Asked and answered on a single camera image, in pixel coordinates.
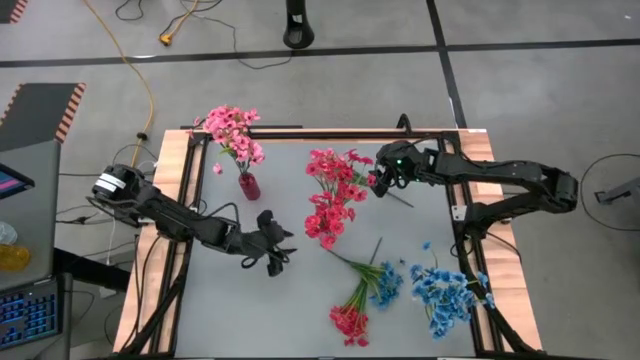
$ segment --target gray floor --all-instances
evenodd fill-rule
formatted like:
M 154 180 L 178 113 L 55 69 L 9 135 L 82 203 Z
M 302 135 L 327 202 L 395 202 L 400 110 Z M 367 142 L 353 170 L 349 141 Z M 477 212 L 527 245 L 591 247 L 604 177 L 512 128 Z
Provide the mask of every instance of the gray floor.
M 118 21 L 120 1 L 92 1 L 128 55 L 228 52 L 230 31 L 188 20 L 171 48 L 156 39 L 178 15 L 174 0 L 143 1 L 145 17 Z M 309 0 L 314 47 L 434 44 L 421 0 Z M 637 1 L 437 1 L 449 44 L 566 41 L 640 37 Z M 135 1 L 127 9 L 135 11 Z M 284 2 L 225 1 L 207 15 L 238 27 L 240 50 L 283 49 Z M 0 60 L 117 56 L 82 2 L 31 0 L 17 25 L 0 25 Z M 498 159 L 530 159 L 581 176 L 596 158 L 640 152 L 638 47 L 451 53 L 469 127 L 486 128 Z M 279 59 L 252 60 L 255 64 Z M 235 61 L 139 66 L 156 98 L 149 148 L 162 133 L 224 103 L 256 107 L 264 124 L 305 127 L 379 127 L 406 112 L 414 126 L 455 124 L 438 55 L 396 54 L 294 58 L 254 71 Z M 65 172 L 98 172 L 146 120 L 144 88 L 125 66 L 0 69 L 0 103 L 20 82 L 87 83 L 63 146 Z M 119 158 L 128 161 L 130 152 Z M 146 154 L 142 160 L 148 160 Z M 598 166 L 585 181 L 587 206 L 610 224 L 638 227 L 637 209 L 622 202 L 594 204 L 593 191 L 638 176 L 640 160 Z M 62 178 L 59 207 L 83 202 L 90 178 Z M 515 221 L 527 284 L 543 346 L 554 354 L 635 359 L 640 353 L 640 239 L 605 229 L 582 209 L 563 216 L 527 215 Z M 108 247 L 112 224 L 60 226 L 57 246 L 78 254 Z M 114 246 L 133 231 L 116 227 Z M 118 257 L 130 256 L 127 248 Z M 97 292 L 94 287 L 88 289 Z M 104 355 L 102 322 L 119 298 L 102 300 L 78 325 L 74 358 Z M 87 306 L 78 297 L 74 313 Z M 110 335 L 118 311 L 109 322 Z

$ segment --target vase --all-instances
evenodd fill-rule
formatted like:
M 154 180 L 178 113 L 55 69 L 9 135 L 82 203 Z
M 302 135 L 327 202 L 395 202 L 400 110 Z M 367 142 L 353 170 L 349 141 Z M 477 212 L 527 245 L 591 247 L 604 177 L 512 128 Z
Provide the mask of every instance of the vase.
M 258 200 L 260 197 L 260 187 L 258 187 L 256 177 L 253 176 L 252 173 L 240 174 L 238 183 L 242 188 L 242 192 L 244 192 L 244 196 L 247 197 L 247 200 Z

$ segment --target yellow object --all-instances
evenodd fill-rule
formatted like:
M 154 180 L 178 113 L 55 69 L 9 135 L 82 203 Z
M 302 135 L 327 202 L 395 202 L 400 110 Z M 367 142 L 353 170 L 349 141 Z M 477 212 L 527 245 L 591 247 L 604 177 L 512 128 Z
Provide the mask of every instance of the yellow object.
M 158 38 L 158 40 L 160 40 L 160 42 L 164 45 L 164 46 L 169 46 L 171 45 L 171 39 L 173 38 L 173 35 L 175 33 L 178 32 L 178 30 L 180 30 L 180 27 L 182 26 L 182 23 L 189 17 L 189 15 L 191 15 L 191 13 L 193 12 L 193 10 L 196 9 L 196 7 L 198 6 L 198 1 L 200 0 L 194 0 L 193 5 L 191 6 L 191 9 L 189 9 L 189 11 L 187 11 L 186 14 L 184 14 L 183 17 L 180 18 L 180 21 L 178 21 L 178 25 L 176 25 L 176 28 L 173 29 L 170 33 L 168 33 L 167 35 L 161 35 L 160 38 Z
M 116 48 L 118 48 L 118 52 L 120 53 L 120 57 L 122 58 L 122 61 L 125 64 L 129 65 L 131 70 L 135 71 L 136 75 L 138 75 L 138 77 L 140 78 L 140 80 L 144 84 L 144 88 L 147 90 L 147 94 L 149 95 L 149 117 L 147 118 L 147 122 L 145 123 L 144 129 L 142 130 L 143 133 L 146 133 L 147 130 L 149 129 L 149 127 L 151 126 L 151 124 L 153 124 L 153 112 L 154 112 L 154 107 L 155 107 L 155 102 L 153 100 L 153 94 L 151 93 L 151 88 L 149 88 L 149 84 L 144 79 L 144 77 L 142 76 L 140 71 L 138 71 L 138 69 L 135 66 L 133 66 L 133 64 L 131 64 L 129 62 L 129 60 L 127 60 L 127 57 L 124 56 L 124 53 L 122 52 L 122 48 L 120 48 L 120 44 L 118 44 L 118 40 L 116 40 L 116 37 L 113 35 L 111 30 L 109 30 L 109 27 L 107 26 L 107 24 L 104 23 L 104 21 L 102 20 L 100 15 L 98 15 L 96 10 L 93 8 L 93 6 L 91 6 L 91 4 L 89 4 L 88 0 L 82 0 L 82 1 L 84 2 L 85 5 L 87 5 L 89 10 L 91 10 L 93 15 L 96 17 L 96 19 L 98 19 L 98 21 L 100 22 L 102 27 L 107 31 L 107 33 L 109 34 L 109 37 L 111 37 L 111 40 L 113 40 L 113 43 L 116 45 Z M 140 145 L 141 144 L 142 144 L 142 139 L 138 139 L 136 149 L 133 152 L 133 158 L 131 159 L 131 166 L 132 167 L 136 166 L 136 160 L 138 159 L 138 150 L 140 149 Z
M 0 245 L 0 270 L 20 271 L 29 265 L 31 254 L 27 248 L 15 245 Z

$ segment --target flower bouquet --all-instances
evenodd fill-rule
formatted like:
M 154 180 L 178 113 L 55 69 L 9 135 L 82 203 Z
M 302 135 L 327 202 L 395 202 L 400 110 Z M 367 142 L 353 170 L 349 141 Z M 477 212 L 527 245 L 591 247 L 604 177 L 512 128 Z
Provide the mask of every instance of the flower bouquet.
M 213 140 L 222 146 L 221 154 L 229 154 L 233 158 L 240 177 L 238 182 L 249 200 L 260 197 L 260 188 L 256 178 L 249 172 L 252 165 L 261 164 L 264 159 L 262 147 L 249 137 L 249 126 L 260 120 L 255 109 L 244 111 L 238 107 L 218 106 L 211 110 L 204 121 L 196 119 L 196 125 L 213 136 Z M 213 167 L 216 174 L 222 173 L 222 166 L 216 163 Z
M 344 305 L 331 308 L 329 319 L 338 330 L 347 336 L 344 340 L 345 346 L 354 344 L 367 346 L 369 344 L 367 335 L 369 318 L 366 314 L 367 294 L 371 292 L 372 295 L 369 296 L 371 302 L 378 309 L 385 310 L 399 296 L 398 288 L 402 285 L 403 279 L 389 262 L 383 262 L 380 266 L 368 265 L 347 260 L 332 251 L 330 252 L 360 275 L 360 283 Z
M 426 242 L 423 249 L 430 250 L 431 243 Z M 409 269 L 414 285 L 411 294 L 424 305 L 429 319 L 429 332 L 434 340 L 445 337 L 455 325 L 456 319 L 469 322 L 469 311 L 478 302 L 495 308 L 491 293 L 487 293 L 485 299 L 478 300 L 473 292 L 467 289 L 467 285 L 477 282 L 486 288 L 489 281 L 486 275 L 479 272 L 478 280 L 469 282 L 464 274 L 439 269 L 437 263 L 436 258 L 435 267 L 424 269 L 422 265 L 416 264 Z
M 357 163 L 363 165 L 360 172 L 354 169 Z M 307 236 L 319 238 L 325 249 L 332 249 L 337 237 L 344 232 L 343 220 L 355 220 L 355 210 L 345 205 L 351 200 L 361 202 L 367 199 L 364 187 L 375 184 L 376 178 L 362 174 L 366 165 L 372 164 L 373 160 L 358 156 L 355 150 L 342 155 L 332 149 L 311 151 L 306 173 L 320 184 L 322 193 L 309 199 L 315 206 L 315 214 L 306 218 L 305 229 Z

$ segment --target yellow plug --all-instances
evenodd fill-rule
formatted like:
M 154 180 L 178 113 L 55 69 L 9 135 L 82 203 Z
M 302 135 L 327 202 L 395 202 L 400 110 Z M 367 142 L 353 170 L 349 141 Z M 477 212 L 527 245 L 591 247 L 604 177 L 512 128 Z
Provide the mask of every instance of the yellow plug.
M 160 38 L 158 40 L 160 40 L 160 42 L 164 46 L 171 45 L 171 35 L 162 35 L 162 36 L 160 36 Z

